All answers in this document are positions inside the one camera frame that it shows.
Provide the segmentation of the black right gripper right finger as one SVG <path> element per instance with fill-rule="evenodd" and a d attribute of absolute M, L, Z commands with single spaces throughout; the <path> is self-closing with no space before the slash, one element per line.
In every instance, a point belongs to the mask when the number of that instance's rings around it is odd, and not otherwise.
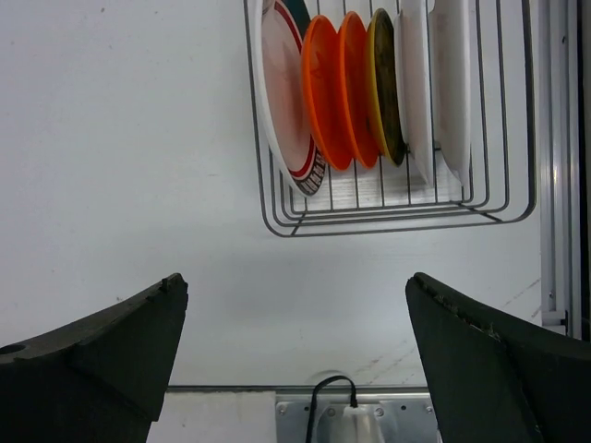
<path fill-rule="evenodd" d="M 590 345 L 416 273 L 405 296 L 446 442 L 587 442 Z"/>

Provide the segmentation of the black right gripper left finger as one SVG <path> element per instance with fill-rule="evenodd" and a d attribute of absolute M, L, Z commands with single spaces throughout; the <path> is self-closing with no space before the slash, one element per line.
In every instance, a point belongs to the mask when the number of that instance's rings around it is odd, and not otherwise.
<path fill-rule="evenodd" d="M 4 442 L 144 442 L 183 330 L 179 273 L 59 329 L 1 349 Z"/>

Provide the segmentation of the white plate red lettering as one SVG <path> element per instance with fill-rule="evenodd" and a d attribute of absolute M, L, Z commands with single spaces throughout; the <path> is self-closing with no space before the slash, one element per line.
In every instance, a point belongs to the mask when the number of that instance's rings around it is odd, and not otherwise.
<path fill-rule="evenodd" d="M 428 3 L 402 1 L 398 16 L 404 97 L 404 140 L 427 186 L 434 186 L 428 48 Z"/>

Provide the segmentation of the white plate green red rim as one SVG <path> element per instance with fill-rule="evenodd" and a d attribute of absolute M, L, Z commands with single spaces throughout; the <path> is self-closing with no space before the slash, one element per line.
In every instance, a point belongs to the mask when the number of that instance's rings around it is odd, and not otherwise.
<path fill-rule="evenodd" d="M 275 164 L 305 197 L 323 182 L 326 161 L 305 109 L 302 50 L 310 16 L 303 1 L 257 1 L 253 13 L 258 110 Z"/>

